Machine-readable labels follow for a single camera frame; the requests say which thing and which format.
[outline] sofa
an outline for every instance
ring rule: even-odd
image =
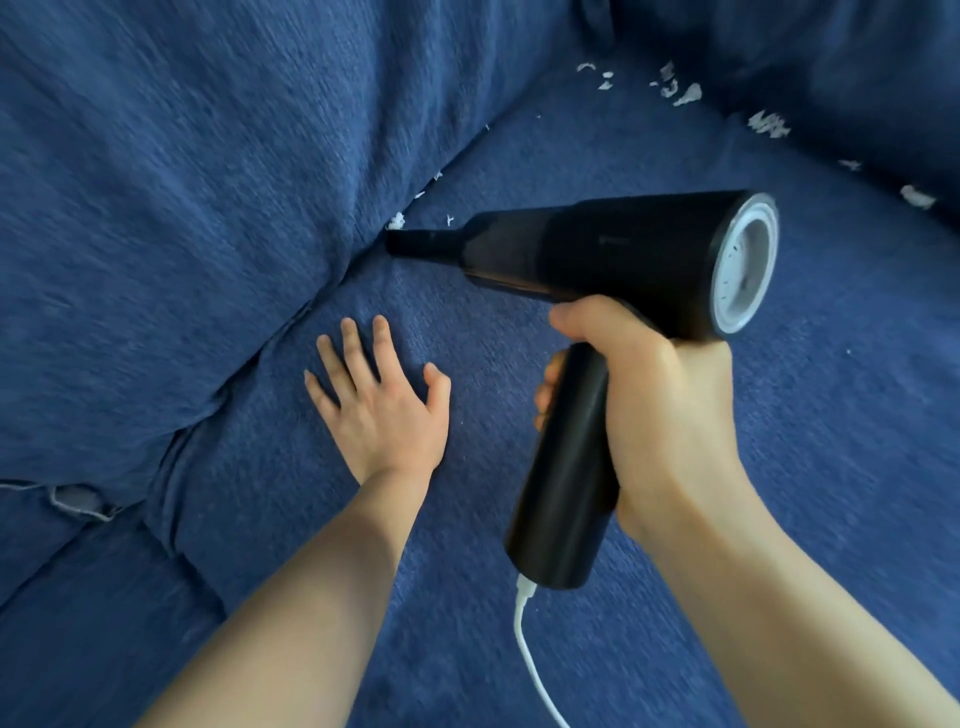
[[[948,0],[9,0],[0,722],[132,724],[355,490],[304,394],[343,316],[453,380],[351,725],[549,725],[501,545],[564,341],[384,227],[771,193],[732,342],[788,533],[960,695],[960,13]],[[571,725],[741,724],[614,526],[527,640]]]

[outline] black hair dryer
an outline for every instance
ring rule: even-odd
[[[522,296],[610,296],[668,338],[702,341],[753,318],[779,234],[773,199],[735,190],[484,212],[455,231],[388,231],[387,250]],[[543,587],[583,586],[616,506],[607,379],[593,347],[570,348],[507,532],[514,565]]]

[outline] power cord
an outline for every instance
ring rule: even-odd
[[[516,635],[516,643],[520,647],[523,662],[526,663],[527,669],[530,671],[530,677],[534,680],[534,686],[536,686],[537,692],[540,694],[540,699],[543,700],[543,705],[546,706],[547,711],[553,719],[557,721],[557,725],[559,725],[560,728],[570,728],[569,723],[560,715],[560,711],[557,710],[557,706],[553,704],[553,700],[550,699],[550,695],[540,681],[540,676],[537,675],[537,666],[534,665],[534,658],[530,654],[530,648],[527,647],[527,641],[523,639],[523,608],[527,605],[527,599],[533,596],[536,590],[537,585],[523,574],[517,578],[516,611],[514,612],[514,634]]]

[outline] hand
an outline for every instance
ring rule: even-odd
[[[650,550],[669,538],[663,531],[678,509],[711,522],[763,509],[737,452],[726,343],[671,343],[599,296],[555,306],[550,323],[607,358],[607,436],[621,486],[617,517],[628,535]],[[554,356],[535,395],[538,428],[564,356]]]
[[[387,472],[407,473],[428,483],[446,448],[450,378],[433,364],[423,368],[423,380],[429,387],[424,405],[400,367],[383,316],[373,319],[373,357],[380,381],[363,353],[356,323],[344,319],[341,331],[346,366],[329,336],[317,339],[317,351],[340,406],[313,374],[304,372],[303,379],[347,467],[361,485]]]

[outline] foam crumb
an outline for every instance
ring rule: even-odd
[[[677,79],[673,79],[670,82],[669,86],[665,86],[664,88],[660,89],[660,96],[662,96],[664,99],[669,99],[679,90],[680,90],[680,85],[677,84]]]
[[[769,113],[763,115],[766,109],[761,109],[747,120],[747,126],[756,133],[768,133],[771,139],[779,139],[781,136],[787,136],[790,133],[790,127],[786,125],[783,118],[778,113]]]
[[[675,107],[681,107],[684,104],[689,104],[692,101],[700,101],[704,97],[704,91],[700,88],[700,84],[690,84],[684,95],[673,102]]]
[[[913,207],[919,207],[920,209],[930,209],[937,202],[937,198],[921,192],[912,184],[905,184],[901,187],[900,196]]]

